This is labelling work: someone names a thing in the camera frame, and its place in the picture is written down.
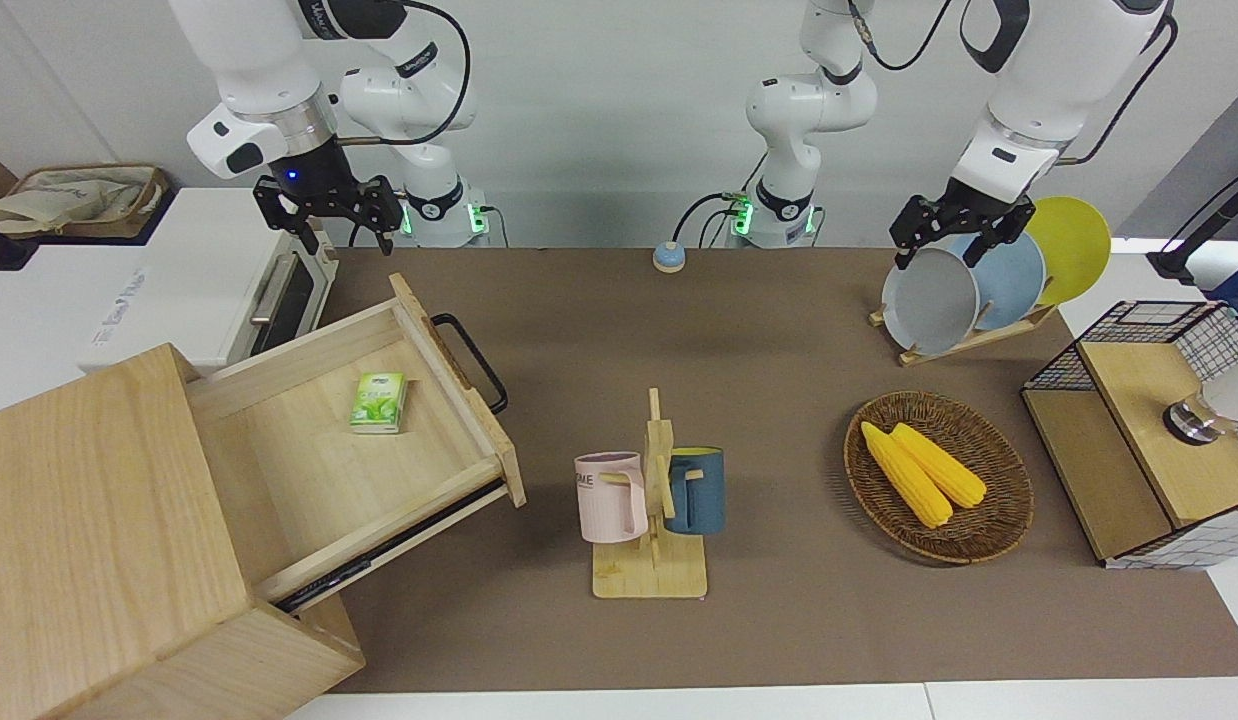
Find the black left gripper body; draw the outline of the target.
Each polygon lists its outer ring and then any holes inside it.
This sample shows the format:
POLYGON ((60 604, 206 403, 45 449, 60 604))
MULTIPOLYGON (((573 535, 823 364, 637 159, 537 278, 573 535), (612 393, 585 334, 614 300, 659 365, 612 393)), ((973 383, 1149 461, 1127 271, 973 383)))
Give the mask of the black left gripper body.
POLYGON ((994 241, 1015 241, 1036 212, 1026 193, 999 200, 951 178, 938 199, 911 195, 894 219, 895 241, 938 241, 950 234, 983 233, 994 241))

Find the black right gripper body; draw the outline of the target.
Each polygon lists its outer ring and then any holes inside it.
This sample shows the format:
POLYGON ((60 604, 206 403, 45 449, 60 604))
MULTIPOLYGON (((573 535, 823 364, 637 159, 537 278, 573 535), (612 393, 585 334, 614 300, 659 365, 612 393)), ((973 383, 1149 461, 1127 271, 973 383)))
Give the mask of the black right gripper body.
POLYGON ((264 221, 295 226, 310 216, 340 216, 364 226, 399 226, 401 204, 386 176, 361 181, 339 137, 308 152, 272 161, 253 195, 264 221))

